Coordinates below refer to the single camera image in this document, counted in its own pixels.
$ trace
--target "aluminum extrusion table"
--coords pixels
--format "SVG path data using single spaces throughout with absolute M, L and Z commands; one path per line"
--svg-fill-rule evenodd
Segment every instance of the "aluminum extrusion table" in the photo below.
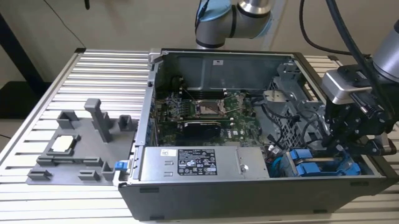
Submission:
M 325 56 L 306 56 L 320 76 L 340 63 Z M 0 221 L 10 223 L 138 223 L 113 186 L 26 185 L 29 169 L 57 128 L 61 110 L 78 117 L 86 98 L 98 98 L 110 118 L 129 114 L 138 119 L 147 76 L 147 52 L 86 50 L 74 53 L 49 90 L 0 153 Z M 399 127 L 389 134 L 399 147 Z M 385 156 L 399 173 L 399 154 Z M 198 223 L 399 223 L 399 184 L 376 196 L 364 196 L 332 214 L 179 220 Z

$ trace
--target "cable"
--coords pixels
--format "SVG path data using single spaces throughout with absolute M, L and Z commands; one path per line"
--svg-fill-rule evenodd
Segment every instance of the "cable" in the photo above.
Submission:
M 201 3 L 201 0 L 198 0 L 198 7 L 197 7 L 197 11 L 196 11 L 196 13 L 194 13 L 194 23 L 193 23 L 193 27 L 194 27 L 194 29 L 197 28 L 200 3 Z
M 51 6 L 49 5 L 47 1 L 46 0 L 42 0 L 43 3 L 47 5 L 49 9 L 53 11 L 53 13 L 55 14 L 57 18 L 59 19 L 63 27 L 69 30 L 69 32 L 71 33 L 71 35 L 75 37 L 75 39 L 78 40 L 78 42 L 81 43 L 82 47 L 85 48 L 85 45 L 82 44 L 81 40 L 78 39 L 78 37 L 75 36 L 75 34 L 71 32 L 71 30 L 67 28 L 66 24 L 63 23 L 61 17 L 57 15 L 54 9 L 51 8 Z
M 198 9 L 197 9 L 197 14 L 194 15 L 196 17 L 194 17 L 194 23 L 196 23 L 196 25 L 194 25 L 194 33 L 197 33 L 197 28 L 198 28 L 198 25 L 200 25 L 200 19 L 201 19 L 201 17 L 204 16 L 204 14 L 205 14 L 205 11 L 206 11 L 206 8 L 208 8 L 208 3 L 209 3 L 209 0 L 206 0 L 206 2 L 205 2 L 205 4 L 204 4 L 204 6 L 200 8 L 200 3 L 201 3 L 201 1 L 198 1 L 198 9 L 200 9 L 200 11 L 198 11 Z
M 301 140 L 301 142 L 304 143 L 304 146 L 306 146 L 306 148 L 308 148 L 309 150 L 313 150 L 313 148 L 308 145 L 309 143 L 304 141 L 304 134 L 305 134 L 305 130 L 306 130 L 308 126 L 309 126 L 314 121 L 317 121 L 317 123 L 318 123 L 318 125 L 320 125 L 320 120 L 318 120 L 317 118 L 309 120 L 309 121 L 305 123 L 305 125 L 304 125 L 304 129 L 301 130 L 301 133 L 300 133 L 300 140 Z
M 281 118 L 281 119 L 293 119 L 293 116 L 282 116 L 282 115 L 277 114 L 276 112 L 273 112 L 272 109 L 269 109 L 269 107 L 268 107 L 266 104 L 262 104 L 262 105 L 264 105 L 266 111 L 268 111 L 272 115 L 274 115 L 277 118 Z
M 1 137 L 6 138 L 6 139 L 10 139 L 10 137 L 7 137 L 6 135 L 3 134 L 0 134 Z
M 334 2 L 334 0 L 325 0 L 325 3 L 328 6 L 329 14 L 330 14 L 336 29 L 338 31 L 338 34 L 341 36 L 342 42 L 344 42 L 356 62 L 358 64 L 358 67 L 362 71 L 364 76 L 368 78 L 370 88 L 372 88 L 373 93 L 380 102 L 380 106 L 382 107 L 384 111 L 386 112 L 388 120 L 392 120 L 392 118 L 394 116 L 393 107 L 392 107 L 392 105 L 389 103 L 389 99 L 381 89 L 377 75 L 372 72 L 369 64 L 365 62 L 365 60 L 362 58 L 362 54 L 360 53 L 356 43 L 350 37 L 349 31 L 344 25 L 341 15 L 340 15 L 340 12 L 338 12 L 338 9 L 336 6 L 336 2 Z
M 333 54 L 340 54 L 340 55 L 350 55 L 350 52 L 348 51 L 342 51 L 342 50 L 333 50 L 325 47 L 321 47 L 320 45 L 314 44 L 309 37 L 306 36 L 305 33 L 305 29 L 304 29 L 304 0 L 300 0 L 300 4 L 298 4 L 298 27 L 300 27 L 300 32 L 301 35 L 304 36 L 304 40 L 305 42 L 316 49 L 321 50 L 321 51 L 326 51 L 329 53 Z
M 280 136 L 278 139 L 274 141 L 274 145 L 278 145 L 280 140 L 282 139 L 282 127 L 278 125 L 278 123 L 272 119 L 272 117 L 268 115 L 265 108 L 264 108 L 264 104 L 260 105 L 261 107 L 261 111 L 264 113 L 264 115 L 266 116 L 266 118 L 269 119 L 269 121 L 277 126 L 278 130 L 280 130 Z

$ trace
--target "beige wall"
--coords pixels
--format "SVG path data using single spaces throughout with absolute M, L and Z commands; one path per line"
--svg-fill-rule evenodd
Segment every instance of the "beige wall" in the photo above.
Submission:
M 360 51 L 372 54 L 399 19 L 399 0 L 336 0 L 336 4 Z M 324 0 L 304 1 L 304 28 L 312 42 L 332 49 L 346 50 Z M 326 54 L 310 47 L 302 39 L 298 0 L 286 0 L 270 50 L 297 51 L 306 55 Z M 344 63 L 353 62 L 349 56 L 337 57 Z
M 91 49 L 194 48 L 197 0 L 47 0 Z M 42 0 L 0 0 L 0 12 L 43 79 L 51 80 L 78 41 Z M 228 49 L 257 50 L 262 39 L 228 40 Z
M 286 5 L 274 38 L 266 38 L 272 39 L 269 50 L 325 55 L 302 40 L 297 22 L 298 0 L 284 1 Z M 197 0 L 90 0 L 87 11 L 82 0 L 47 2 L 87 48 L 147 50 L 196 46 L 193 18 Z M 372 53 L 399 17 L 399 0 L 338 0 L 337 3 L 360 49 Z M 0 0 L 0 12 L 41 76 L 50 81 L 74 48 L 81 47 L 78 41 L 42 0 Z M 310 39 L 325 47 L 344 49 L 324 0 L 305 1 L 304 18 Z M 268 46 L 262 38 L 232 39 L 225 44 L 226 49 L 268 50 L 262 46 Z M 0 85 L 9 80 L 21 80 L 9 62 L 0 49 Z

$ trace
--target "blue release tab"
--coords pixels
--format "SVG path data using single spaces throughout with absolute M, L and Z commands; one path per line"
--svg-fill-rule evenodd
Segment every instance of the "blue release tab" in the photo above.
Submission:
M 289 152 L 290 154 L 290 158 L 292 160 L 296 159 L 306 159 L 306 158 L 312 158 L 312 153 L 310 150 L 308 149 L 292 149 L 292 151 Z
M 114 170 L 126 171 L 126 162 L 115 162 L 114 163 Z
M 296 166 L 297 174 L 300 176 L 313 176 L 320 174 L 320 169 L 314 162 L 301 163 Z

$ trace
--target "warning label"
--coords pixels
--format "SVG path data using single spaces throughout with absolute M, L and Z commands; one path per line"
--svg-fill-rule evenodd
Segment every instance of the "warning label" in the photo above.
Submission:
M 213 149 L 178 149 L 178 175 L 217 175 Z

